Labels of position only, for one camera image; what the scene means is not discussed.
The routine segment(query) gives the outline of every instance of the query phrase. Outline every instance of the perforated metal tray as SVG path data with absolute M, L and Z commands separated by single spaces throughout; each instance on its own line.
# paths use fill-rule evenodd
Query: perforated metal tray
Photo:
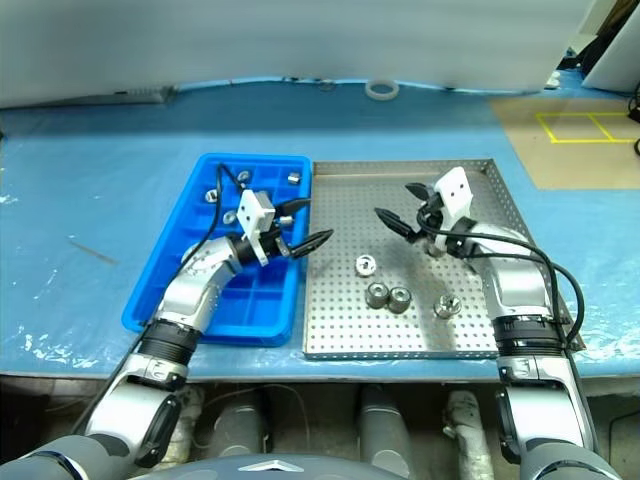
M 331 240 L 309 257 L 303 351 L 309 358 L 487 358 L 497 354 L 480 278 L 461 260 L 434 259 L 388 230 L 374 207 L 388 208 L 414 225 L 419 200 L 409 182 L 433 183 L 464 167 L 474 199 L 472 218 L 513 228 L 531 239 L 492 160 L 315 163 L 310 231 L 333 228 Z M 375 257 L 373 277 L 360 278 L 355 259 Z M 367 306 L 372 281 L 407 287 L 413 300 L 395 315 Z M 435 300 L 453 293 L 462 310 L 436 317 Z

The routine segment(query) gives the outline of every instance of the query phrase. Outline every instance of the blue plastic sheet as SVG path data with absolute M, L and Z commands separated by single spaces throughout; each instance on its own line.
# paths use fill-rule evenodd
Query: blue plastic sheet
M 122 310 L 195 162 L 235 151 L 314 161 L 494 158 L 536 242 L 583 287 L 581 372 L 640 374 L 640 191 L 538 191 L 483 96 L 403 87 L 394 101 L 374 102 L 362 85 L 260 83 L 184 92 L 168 105 L 1 117 L 3 373 L 108 375 L 133 339 Z M 491 360 L 307 361 L 302 288 L 289 343 L 201 345 L 192 376 L 496 378 Z M 572 307 L 569 290 L 565 298 Z

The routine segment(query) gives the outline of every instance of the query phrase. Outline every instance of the metal cylinder part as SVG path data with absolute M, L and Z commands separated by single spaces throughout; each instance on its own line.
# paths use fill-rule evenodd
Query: metal cylinder part
M 356 258 L 356 273 L 360 277 L 370 277 L 376 272 L 376 259 L 371 255 L 360 255 Z
M 228 212 L 225 212 L 225 214 L 222 216 L 222 223 L 224 223 L 225 225 L 231 225 L 233 222 L 236 221 L 236 218 L 237 218 L 236 211 L 229 210 Z
M 250 178 L 251 178 L 251 173 L 249 173 L 249 170 L 243 170 L 238 174 L 238 176 L 236 177 L 236 180 L 238 180 L 240 183 L 246 183 L 249 181 Z
M 207 203 L 216 203 L 218 201 L 218 191 L 215 188 L 213 190 L 207 190 L 207 193 L 204 194 L 204 201 Z
M 440 318 L 451 318 L 462 309 L 462 302 L 455 295 L 440 295 L 433 304 L 433 311 Z
M 389 289 L 384 283 L 374 282 L 365 290 L 364 298 L 371 308 L 382 308 L 389 299 Z
M 361 402 L 360 460 L 400 477 L 416 478 L 409 432 L 393 400 L 369 385 L 362 389 Z
M 411 304 L 411 292 L 404 287 L 394 287 L 389 292 L 389 311 L 402 313 Z
M 278 224 L 281 227 L 290 227 L 293 225 L 293 217 L 291 215 L 285 215 L 284 217 L 280 217 L 278 219 Z
M 300 183 L 300 174 L 298 172 L 291 172 L 287 176 L 287 181 L 289 185 L 298 185 Z

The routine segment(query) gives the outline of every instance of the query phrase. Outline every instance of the silver arm segment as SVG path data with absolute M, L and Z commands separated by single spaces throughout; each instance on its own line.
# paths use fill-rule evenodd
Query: silver arm segment
M 180 414 L 174 392 L 186 382 L 188 364 L 220 294 L 243 265 L 272 256 L 303 257 L 329 239 L 318 232 L 297 246 L 281 236 L 276 214 L 292 215 L 309 204 L 294 199 L 274 207 L 264 192 L 242 192 L 244 235 L 207 240 L 192 247 L 166 288 L 137 350 L 124 360 L 87 423 L 84 436 L 51 442 L 0 467 L 7 478 L 118 480 L 134 466 L 152 467 L 164 456 Z M 192 250 L 197 250 L 189 258 Z
M 527 239 L 466 216 L 472 195 L 460 167 L 446 173 L 434 187 L 411 183 L 407 189 L 423 202 L 416 218 L 420 230 L 414 231 L 395 213 L 377 208 L 380 220 L 410 243 L 427 239 L 428 252 L 446 251 L 464 259 L 482 278 L 499 351 L 498 373 L 505 385 L 497 397 L 504 457 L 522 465 L 523 480 L 592 478 L 590 475 L 619 478 L 593 451 L 596 441 L 588 405 L 583 403 L 565 352 L 565 338 L 556 325 L 558 315 L 553 315 L 557 312 L 552 312 L 545 277 L 526 258 L 532 251 L 495 236 L 525 243 Z M 490 254 L 525 258 L 482 256 Z

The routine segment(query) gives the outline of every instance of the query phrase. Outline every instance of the white wall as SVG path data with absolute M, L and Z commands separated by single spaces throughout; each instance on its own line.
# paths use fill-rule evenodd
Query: white wall
M 0 0 L 0 106 L 212 79 L 538 90 L 591 0 Z

